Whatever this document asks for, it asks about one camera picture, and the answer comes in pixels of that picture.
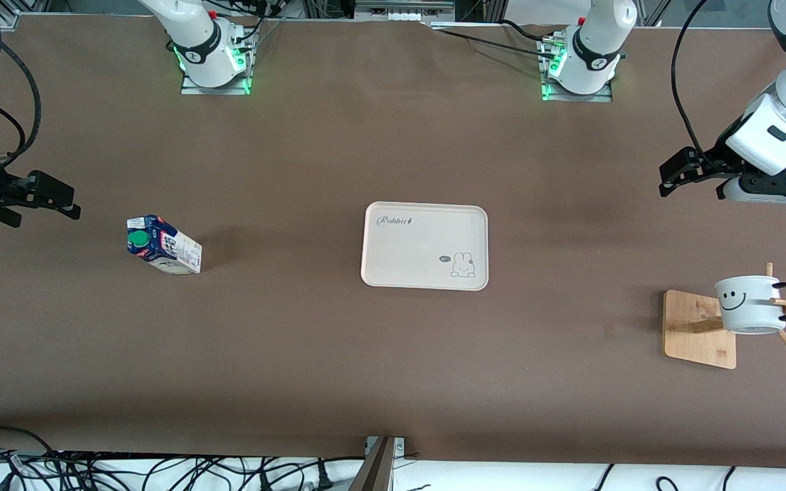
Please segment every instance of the mug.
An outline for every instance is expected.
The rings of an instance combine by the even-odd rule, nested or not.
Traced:
[[[776,333],[786,326],[784,307],[772,305],[781,298],[778,282],[771,276],[737,276],[714,285],[720,302],[723,327],[734,333]]]

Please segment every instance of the wooden base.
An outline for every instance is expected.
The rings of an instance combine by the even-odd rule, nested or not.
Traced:
[[[718,299],[668,290],[663,295],[663,352],[667,357],[725,369],[736,367],[736,334],[723,329]],[[692,326],[711,326],[700,329]]]

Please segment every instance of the blue carton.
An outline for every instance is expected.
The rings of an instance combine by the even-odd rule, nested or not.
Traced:
[[[126,221],[127,250],[168,274],[199,274],[202,246],[157,215]]]

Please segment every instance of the table surface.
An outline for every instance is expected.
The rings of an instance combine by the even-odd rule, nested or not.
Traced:
[[[786,280],[786,206],[714,183],[659,198],[687,143],[676,35],[633,31],[614,103],[580,104],[543,102],[533,57],[424,25],[287,22],[252,95],[206,97],[178,94],[156,19],[26,16],[5,38],[43,120],[9,170],[84,212],[0,226],[0,423],[74,449],[333,455],[389,433],[427,459],[786,466],[778,336],[740,336],[735,370],[662,353],[664,290],[765,261]],[[769,31],[688,34],[703,144],[785,65]],[[0,104],[31,121],[4,57]],[[0,118],[0,151],[15,139]],[[375,201],[486,209],[489,285],[365,285]],[[130,257],[144,213],[199,240],[205,271]]]

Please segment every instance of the smiley face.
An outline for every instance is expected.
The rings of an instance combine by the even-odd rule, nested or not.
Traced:
[[[748,298],[748,293],[746,292],[729,292],[723,293],[721,295],[722,298],[718,299],[720,301],[720,308],[724,310],[736,310],[736,308],[742,307],[742,304],[745,303],[745,299]],[[730,305],[736,305],[735,307],[727,307],[724,305],[725,303]]]

